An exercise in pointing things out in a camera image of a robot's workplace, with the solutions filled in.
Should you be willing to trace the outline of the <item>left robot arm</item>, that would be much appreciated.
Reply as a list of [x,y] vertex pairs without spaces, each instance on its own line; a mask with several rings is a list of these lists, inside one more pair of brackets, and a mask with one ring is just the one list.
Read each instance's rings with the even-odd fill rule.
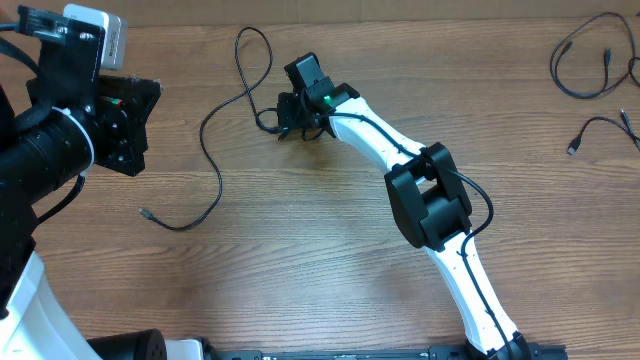
[[69,4],[61,13],[22,6],[12,33],[37,39],[37,59],[9,41],[2,53],[33,73],[31,101],[15,113],[1,104],[1,355],[5,359],[209,359],[199,338],[172,340],[158,329],[88,339],[56,298],[35,249],[34,231],[57,207],[35,205],[63,186],[68,205],[90,172],[140,174],[146,123],[160,85],[122,77],[128,25],[97,9]]

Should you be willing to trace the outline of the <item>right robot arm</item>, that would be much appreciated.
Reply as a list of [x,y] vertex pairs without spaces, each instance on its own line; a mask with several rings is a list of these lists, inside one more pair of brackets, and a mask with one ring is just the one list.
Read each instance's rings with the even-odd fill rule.
[[292,91],[278,98],[284,133],[317,129],[353,146],[384,174],[392,215],[404,238],[434,261],[458,308],[470,359],[530,359],[479,258],[466,189],[474,183],[440,143],[426,146],[379,117],[350,85],[335,85],[308,53],[284,71]]

